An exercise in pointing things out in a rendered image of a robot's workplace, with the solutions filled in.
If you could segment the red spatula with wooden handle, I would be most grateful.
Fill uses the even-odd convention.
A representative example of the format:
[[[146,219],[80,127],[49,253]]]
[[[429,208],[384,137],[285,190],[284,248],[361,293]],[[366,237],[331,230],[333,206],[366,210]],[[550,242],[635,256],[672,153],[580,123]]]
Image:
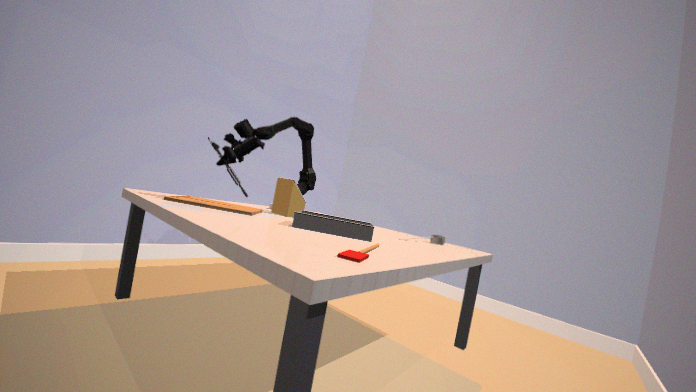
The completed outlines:
[[[346,259],[346,260],[350,260],[350,261],[353,261],[353,262],[360,263],[360,262],[362,262],[362,261],[364,261],[364,260],[366,260],[366,259],[369,258],[369,255],[368,255],[368,254],[365,254],[365,253],[367,253],[367,252],[369,252],[369,251],[372,251],[372,250],[378,248],[379,246],[380,246],[379,244],[375,244],[375,245],[373,245],[373,246],[370,246],[370,247],[365,248],[365,249],[363,249],[363,250],[360,250],[360,251],[358,251],[358,252],[357,252],[357,251],[353,251],[353,250],[347,250],[347,251],[338,253],[337,257],[338,257],[338,258],[342,258],[342,259]]]

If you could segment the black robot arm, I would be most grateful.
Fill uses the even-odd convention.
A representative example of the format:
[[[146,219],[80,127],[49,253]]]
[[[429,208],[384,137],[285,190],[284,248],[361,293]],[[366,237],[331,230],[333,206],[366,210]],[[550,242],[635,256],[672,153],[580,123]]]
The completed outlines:
[[[308,190],[314,190],[316,182],[316,174],[312,168],[311,139],[314,135],[314,126],[311,123],[307,123],[298,117],[289,117],[275,124],[253,129],[249,121],[244,119],[243,121],[235,124],[233,128],[242,139],[244,137],[247,138],[244,140],[244,142],[248,148],[253,151],[259,146],[261,146],[263,149],[264,142],[262,142],[261,139],[270,139],[277,132],[291,126],[298,130],[298,135],[302,141],[303,169],[302,171],[299,171],[300,179],[297,185],[302,195],[304,195],[306,192],[308,192]],[[223,140],[231,144],[232,147],[236,146],[239,141],[241,141],[235,140],[232,134],[225,135]]]

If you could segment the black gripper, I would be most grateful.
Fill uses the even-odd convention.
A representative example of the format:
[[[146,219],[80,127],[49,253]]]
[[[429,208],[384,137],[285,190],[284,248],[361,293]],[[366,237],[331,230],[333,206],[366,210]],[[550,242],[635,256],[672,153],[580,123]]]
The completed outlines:
[[[216,162],[216,165],[236,163],[237,161],[235,159],[237,158],[239,162],[242,162],[244,160],[243,156],[251,152],[244,140],[239,141],[239,143],[234,147],[225,146],[222,148],[222,150],[224,151],[224,155]]]

